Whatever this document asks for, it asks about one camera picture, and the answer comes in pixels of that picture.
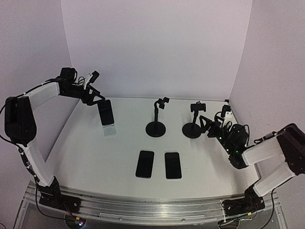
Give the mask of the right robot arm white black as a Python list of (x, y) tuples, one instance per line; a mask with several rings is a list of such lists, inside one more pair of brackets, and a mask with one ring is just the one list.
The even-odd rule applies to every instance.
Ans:
[(204, 116), (199, 119), (202, 133), (218, 140), (236, 169), (270, 165), (270, 168), (261, 169), (261, 178), (251, 188), (257, 196), (262, 197), (291, 178), (304, 174), (305, 134), (296, 124), (270, 132), (250, 146), (248, 125), (221, 124)]

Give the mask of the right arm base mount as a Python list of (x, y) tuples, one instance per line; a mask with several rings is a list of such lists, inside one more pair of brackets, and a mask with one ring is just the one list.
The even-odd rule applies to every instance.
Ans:
[(226, 199), (221, 203), (227, 216), (254, 213), (265, 208), (263, 197), (259, 197), (253, 187), (245, 190), (243, 198)]

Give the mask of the black phone stand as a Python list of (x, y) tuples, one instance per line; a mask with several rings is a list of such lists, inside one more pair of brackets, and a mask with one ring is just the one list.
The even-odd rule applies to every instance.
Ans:
[(166, 127), (163, 123), (158, 121), (158, 114), (159, 109), (164, 109), (165, 103), (169, 103), (169, 100), (169, 98), (164, 97), (163, 99), (159, 98), (154, 103), (154, 121), (150, 122), (145, 128), (146, 134), (148, 136), (157, 138), (165, 134)]
[(200, 125), (196, 124), (197, 117), (199, 115), (199, 111), (206, 111), (206, 103), (201, 103), (200, 101), (191, 104), (190, 106), (191, 112), (193, 112), (193, 121), (191, 123), (186, 123), (182, 127), (182, 133), (190, 139), (199, 138), (204, 129), (204, 123), (202, 118), (200, 117)]

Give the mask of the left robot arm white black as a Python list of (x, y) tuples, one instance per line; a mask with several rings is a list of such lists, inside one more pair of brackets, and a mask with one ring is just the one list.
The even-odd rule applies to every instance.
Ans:
[(6, 99), (1, 109), (7, 136), (5, 141), (17, 147), (24, 166), (40, 186), (51, 186), (55, 178), (37, 147), (34, 111), (57, 96), (80, 99), (88, 106), (105, 101), (105, 97), (92, 87), (99, 75), (94, 71), (86, 77), (79, 77), (74, 68), (65, 67), (56, 78), (48, 79), (20, 95)]

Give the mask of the black phone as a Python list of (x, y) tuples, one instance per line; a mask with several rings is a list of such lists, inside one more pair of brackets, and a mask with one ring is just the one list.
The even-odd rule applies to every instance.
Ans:
[(110, 100), (101, 100), (98, 102), (98, 111), (102, 126), (114, 124), (112, 104)]
[(139, 153), (135, 175), (139, 178), (151, 178), (153, 171), (154, 152), (142, 150)]
[(181, 179), (181, 162), (178, 152), (166, 152), (165, 158), (165, 173), (167, 179)]

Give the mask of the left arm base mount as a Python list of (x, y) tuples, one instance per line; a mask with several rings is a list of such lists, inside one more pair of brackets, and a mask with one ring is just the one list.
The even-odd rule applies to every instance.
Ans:
[(60, 185), (56, 177), (49, 186), (38, 185), (38, 191), (41, 193), (39, 203), (41, 205), (67, 211), (68, 213), (78, 213), (81, 199), (73, 196), (67, 196), (61, 193)]

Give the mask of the clear acrylic phone stand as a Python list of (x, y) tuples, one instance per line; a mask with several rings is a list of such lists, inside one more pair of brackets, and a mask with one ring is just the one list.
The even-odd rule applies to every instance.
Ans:
[(102, 128), (105, 137), (112, 137), (116, 135), (115, 124), (103, 125)]

